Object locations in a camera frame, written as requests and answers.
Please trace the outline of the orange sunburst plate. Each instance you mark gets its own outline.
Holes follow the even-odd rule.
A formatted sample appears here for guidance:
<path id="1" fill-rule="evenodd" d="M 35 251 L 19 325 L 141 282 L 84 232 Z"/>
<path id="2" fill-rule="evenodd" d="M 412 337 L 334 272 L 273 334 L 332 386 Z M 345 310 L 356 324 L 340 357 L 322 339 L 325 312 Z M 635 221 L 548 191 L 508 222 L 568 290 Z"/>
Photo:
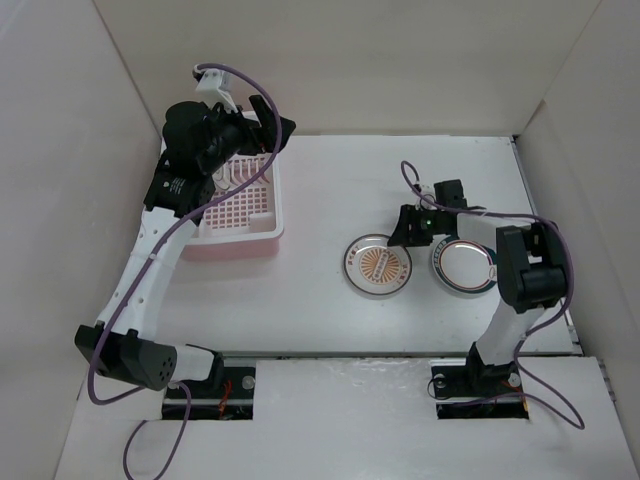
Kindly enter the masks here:
<path id="1" fill-rule="evenodd" d="M 373 297 L 397 294 L 409 282 L 413 261 L 402 246 L 388 246 L 390 237 L 366 234 L 346 248 L 342 270 L 346 281 L 356 291 Z"/>

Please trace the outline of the green red rimmed plate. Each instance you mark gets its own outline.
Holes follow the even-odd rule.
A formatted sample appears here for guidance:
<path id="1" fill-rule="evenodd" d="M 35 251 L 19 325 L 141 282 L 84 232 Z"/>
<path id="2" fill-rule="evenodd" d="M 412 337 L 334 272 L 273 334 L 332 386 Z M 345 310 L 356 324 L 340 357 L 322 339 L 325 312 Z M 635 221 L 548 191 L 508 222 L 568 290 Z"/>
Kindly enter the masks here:
<path id="1" fill-rule="evenodd" d="M 482 295 L 497 285 L 496 253 L 477 242 L 448 236 L 434 247 L 431 265 L 445 287 L 462 295 Z"/>

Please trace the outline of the white plate grey rim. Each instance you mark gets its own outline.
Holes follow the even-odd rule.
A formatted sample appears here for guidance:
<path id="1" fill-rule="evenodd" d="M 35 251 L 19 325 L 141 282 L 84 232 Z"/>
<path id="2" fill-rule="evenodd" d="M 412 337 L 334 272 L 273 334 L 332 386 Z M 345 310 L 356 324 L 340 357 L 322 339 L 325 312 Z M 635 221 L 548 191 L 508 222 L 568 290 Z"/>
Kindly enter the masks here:
<path id="1" fill-rule="evenodd" d="M 227 165 L 221 167 L 218 171 L 216 171 L 212 175 L 212 179 L 217 190 L 226 192 L 234 186 L 234 183 L 231 179 L 231 169 Z"/>

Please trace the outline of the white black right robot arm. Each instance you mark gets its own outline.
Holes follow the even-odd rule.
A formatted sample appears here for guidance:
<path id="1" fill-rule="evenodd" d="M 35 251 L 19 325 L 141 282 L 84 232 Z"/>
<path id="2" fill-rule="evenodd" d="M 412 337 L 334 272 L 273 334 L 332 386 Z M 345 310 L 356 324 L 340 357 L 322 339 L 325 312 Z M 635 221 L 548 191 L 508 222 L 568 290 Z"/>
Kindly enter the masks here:
<path id="1" fill-rule="evenodd" d="M 500 301 L 489 326 L 462 365 L 433 371 L 437 399 L 495 399 L 516 393 L 510 385 L 527 370 L 519 361 L 525 341 L 543 329 L 539 318 L 564 309 L 573 295 L 573 265 L 558 227 L 532 214 L 471 208 L 458 180 L 439 182 L 435 197 L 403 205 L 390 246 L 422 247 L 439 235 L 455 236 L 495 254 Z"/>

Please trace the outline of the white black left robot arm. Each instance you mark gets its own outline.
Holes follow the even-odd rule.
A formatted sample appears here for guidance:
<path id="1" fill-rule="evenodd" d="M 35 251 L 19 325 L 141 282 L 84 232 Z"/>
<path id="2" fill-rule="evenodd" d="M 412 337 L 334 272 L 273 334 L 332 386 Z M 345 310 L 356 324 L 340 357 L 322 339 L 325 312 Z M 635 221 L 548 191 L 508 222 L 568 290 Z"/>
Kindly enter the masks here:
<path id="1" fill-rule="evenodd" d="M 221 102 L 183 101 L 166 111 L 164 147 L 129 260 L 96 323 L 75 334 L 89 363 L 87 392 L 93 403 L 110 402 L 97 394 L 99 377 L 129 384 L 133 392 L 189 382 L 210 397 L 223 387 L 222 356 L 204 347 L 157 342 L 157 321 L 179 257 L 204 212 L 218 201 L 214 174 L 237 154 L 265 154 L 273 161 L 296 128 L 268 95 L 252 95 L 249 102 L 253 118 Z"/>

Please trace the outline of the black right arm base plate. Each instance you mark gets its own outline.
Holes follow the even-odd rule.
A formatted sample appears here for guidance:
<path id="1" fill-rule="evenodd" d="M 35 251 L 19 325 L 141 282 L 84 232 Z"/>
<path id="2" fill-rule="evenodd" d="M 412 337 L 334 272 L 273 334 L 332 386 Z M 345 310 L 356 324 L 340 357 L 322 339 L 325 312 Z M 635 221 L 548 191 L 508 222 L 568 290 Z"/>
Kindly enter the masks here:
<path id="1" fill-rule="evenodd" d="M 432 396 L 439 420 L 528 420 L 514 363 L 480 372 L 468 365 L 431 366 Z"/>

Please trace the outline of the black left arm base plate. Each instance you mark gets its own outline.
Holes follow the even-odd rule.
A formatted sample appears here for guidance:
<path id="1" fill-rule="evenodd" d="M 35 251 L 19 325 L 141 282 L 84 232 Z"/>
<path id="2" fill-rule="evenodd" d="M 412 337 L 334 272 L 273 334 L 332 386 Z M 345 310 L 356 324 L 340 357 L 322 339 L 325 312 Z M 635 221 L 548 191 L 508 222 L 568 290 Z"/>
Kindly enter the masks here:
<path id="1" fill-rule="evenodd" d="M 220 379 L 185 381 L 191 392 L 188 418 L 193 421 L 252 420 L 256 368 L 227 366 Z"/>

